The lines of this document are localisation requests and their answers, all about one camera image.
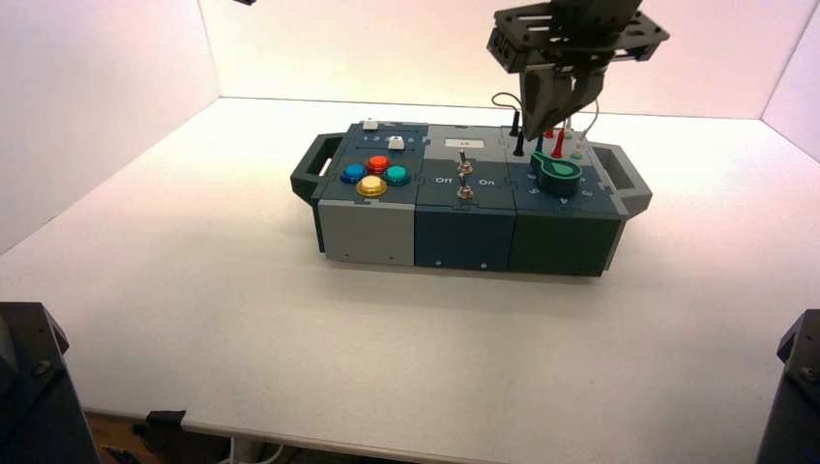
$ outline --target small display screen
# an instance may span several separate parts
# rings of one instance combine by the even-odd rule
[[[484,141],[447,138],[444,140],[444,146],[448,148],[484,148]]]

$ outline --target white wall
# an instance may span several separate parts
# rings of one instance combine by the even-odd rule
[[[816,0],[645,0],[672,33],[610,67],[606,112],[760,117]],[[496,10],[535,0],[202,0],[222,94],[489,105],[517,90],[485,51]]]
[[[196,0],[0,6],[0,252],[216,97]]]
[[[763,120],[820,160],[820,8],[805,29]]]

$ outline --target white table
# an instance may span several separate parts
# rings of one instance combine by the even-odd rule
[[[218,101],[0,257],[0,300],[45,303],[93,411],[428,459],[752,460],[777,341],[820,305],[820,165],[757,121],[604,115],[590,137],[655,198],[603,277],[340,265],[288,177],[368,117],[510,120]]]

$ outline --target control box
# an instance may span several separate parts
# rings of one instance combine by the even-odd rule
[[[522,141],[365,121],[316,137],[291,185],[329,259],[600,276],[652,193],[620,147],[571,130]]]

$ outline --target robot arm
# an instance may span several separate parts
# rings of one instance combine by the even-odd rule
[[[641,0],[553,0],[495,14],[487,49],[520,74],[527,140],[557,126],[603,88],[612,61],[649,60],[669,34]]]

